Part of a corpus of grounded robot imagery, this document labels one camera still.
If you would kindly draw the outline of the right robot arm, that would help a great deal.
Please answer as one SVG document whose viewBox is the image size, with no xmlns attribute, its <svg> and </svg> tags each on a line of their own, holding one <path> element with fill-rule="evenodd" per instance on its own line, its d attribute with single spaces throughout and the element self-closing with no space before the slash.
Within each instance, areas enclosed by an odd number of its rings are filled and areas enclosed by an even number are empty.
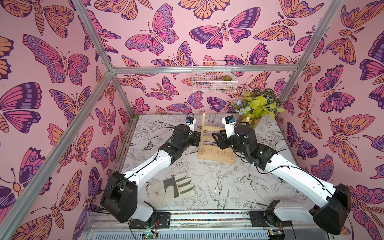
<svg viewBox="0 0 384 240">
<path fill-rule="evenodd" d="M 249 124 L 226 125 L 225 130 L 213 133 L 212 136 L 220 149 L 230 148 L 262 174 L 273 174 L 281 178 L 314 203 L 311 209 L 306 209 L 274 201 L 270 204 L 271 216 L 282 222 L 315 223 L 328 234 L 341 234 L 351 211 L 351 191 L 347 186 L 335 186 L 321 180 L 295 166 L 273 148 L 259 144 Z"/>
</svg>

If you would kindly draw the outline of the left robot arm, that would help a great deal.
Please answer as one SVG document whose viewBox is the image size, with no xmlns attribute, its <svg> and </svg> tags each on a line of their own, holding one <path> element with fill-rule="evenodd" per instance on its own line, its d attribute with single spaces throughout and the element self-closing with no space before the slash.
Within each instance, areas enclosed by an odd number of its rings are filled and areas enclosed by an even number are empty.
<svg viewBox="0 0 384 240">
<path fill-rule="evenodd" d="M 130 171 L 111 175 L 101 206 L 120 223 L 135 219 L 152 225 L 155 208 L 139 203 L 138 192 L 148 180 L 178 160 L 189 146 L 199 146 L 201 134 L 184 124 L 176 126 L 172 136 L 151 158 Z"/>
</svg>

